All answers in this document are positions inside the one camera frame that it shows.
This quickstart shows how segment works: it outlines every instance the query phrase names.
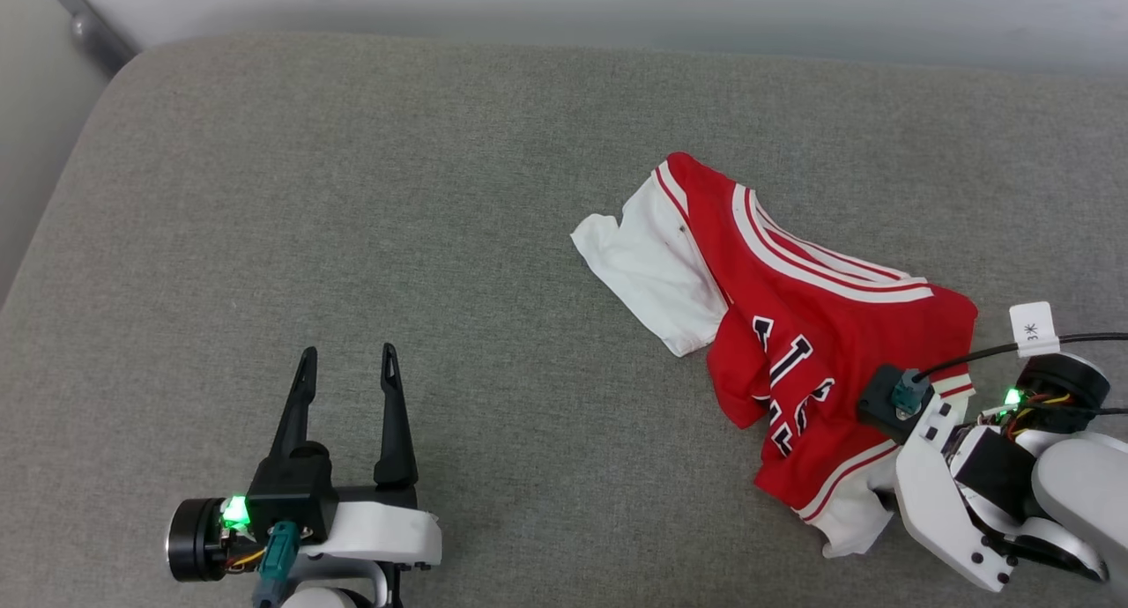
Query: couch cushion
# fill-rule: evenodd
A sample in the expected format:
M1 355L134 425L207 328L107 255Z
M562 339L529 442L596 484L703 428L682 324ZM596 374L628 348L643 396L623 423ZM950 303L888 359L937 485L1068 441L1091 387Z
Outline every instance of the couch cushion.
M1103 605L1031 564L979 591L896 523L825 561L751 485L763 428L569 231L689 151L793 233L970 296L977 344L1038 299L1059 332L1125 328L1125 147L1112 79L342 34L142 54L0 312L0 603L245 606L252 580L171 581L168 518L246 488L308 344L310 437L364 483L390 341L446 531L409 607ZM1128 380L1122 344L1074 351ZM1019 368L976 364L980 403Z

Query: cable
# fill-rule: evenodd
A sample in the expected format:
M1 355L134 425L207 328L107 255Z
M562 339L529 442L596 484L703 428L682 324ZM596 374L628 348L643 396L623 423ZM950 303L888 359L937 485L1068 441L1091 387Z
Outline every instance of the cable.
M1087 407L1069 407L1069 406L1050 406L1048 404L1025 404L1024 407L1030 409L1058 409L1065 412L1076 412L1081 414L1092 414L1093 416L1109 416L1113 414L1128 414L1128 407L1104 407L1104 408L1093 408Z
M1031 395L1031 396L1028 396L1026 399L1022 404L1020 404L1019 407L1021 409L1012 412L1010 424L1007 424L1006 429L1004 430L1006 437L1008 439L1011 439L1011 440L1014 440L1014 439L1017 439L1020 434L1022 434L1023 432L1025 432L1026 430L1029 430L1030 429L1029 425L1025 426L1025 428L1019 429L1019 420L1022 418L1023 416L1030 414L1031 412L1034 412L1036 409L1051 409L1048 406L1054 405L1054 404L1070 403L1073 400L1073 395L1069 395L1069 394L1067 394L1067 395L1065 395L1063 397L1055 397L1055 398L1050 398L1050 396L1051 395ZM1052 409L1061 409L1061 406L1052 408Z
M244 557L243 559L239 559L239 561L230 564L227 567L228 569L235 569L237 566L243 566L243 564L249 564L250 562L254 562L255 559L258 559L259 557L262 557L264 553L266 553L265 548L261 549L258 553L255 553L254 555L248 555L248 556Z
M1128 342L1128 332L1079 332L1076 335L1063 335L1058 338L1058 342L1061 344L1075 344L1077 342ZM944 363L919 371L913 380L916 382L916 380L922 380L933 372L948 370L948 368L952 368L953 365L960 365L961 363L972 362L972 360L987 359L1003 354L1003 352L1014 352L1017 350L1019 343L1012 342L1010 344L1003 344L1002 346L971 352L971 354L963 355L962 358L946 360Z

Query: teal connector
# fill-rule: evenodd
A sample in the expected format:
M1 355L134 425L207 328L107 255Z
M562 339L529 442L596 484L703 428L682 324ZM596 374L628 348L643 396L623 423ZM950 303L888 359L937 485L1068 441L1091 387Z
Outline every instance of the teal connector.
M898 418L909 418L920 412L920 404L927 395L931 382L927 378L914 380L917 369L906 370L900 384L893 388L892 403Z
M271 530L266 553L258 564L258 585L252 596L254 608L279 608L285 600L290 569L298 558L301 529L293 522L279 522Z

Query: green led light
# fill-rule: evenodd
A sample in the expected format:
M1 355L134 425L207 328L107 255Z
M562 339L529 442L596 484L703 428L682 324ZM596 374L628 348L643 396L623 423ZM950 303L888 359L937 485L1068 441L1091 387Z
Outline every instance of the green led light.
M233 495L227 501L227 509L223 510L223 526L245 527L250 523L250 516L247 513L247 496Z

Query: red jersey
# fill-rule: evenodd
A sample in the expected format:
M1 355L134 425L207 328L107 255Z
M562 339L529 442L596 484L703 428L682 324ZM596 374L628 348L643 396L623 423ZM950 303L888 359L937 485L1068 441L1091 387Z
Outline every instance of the red jersey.
M722 411L740 428L766 416L756 484L830 540L866 550L890 519L897 446L860 424L879 365L927 368L968 352L970 300L906 273L797 239L756 193L689 155L670 155L624 206L573 233L592 271L675 354L711 341ZM932 377L966 407L966 367Z

